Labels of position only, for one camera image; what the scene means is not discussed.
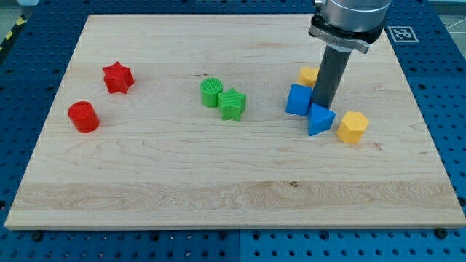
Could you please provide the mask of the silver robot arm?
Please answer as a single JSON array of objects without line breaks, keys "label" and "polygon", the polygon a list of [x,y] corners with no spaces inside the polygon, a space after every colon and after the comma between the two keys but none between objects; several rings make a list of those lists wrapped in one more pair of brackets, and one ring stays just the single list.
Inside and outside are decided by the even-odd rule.
[{"label": "silver robot arm", "polygon": [[382,33],[390,0],[315,0],[309,35],[339,52],[366,54]]}]

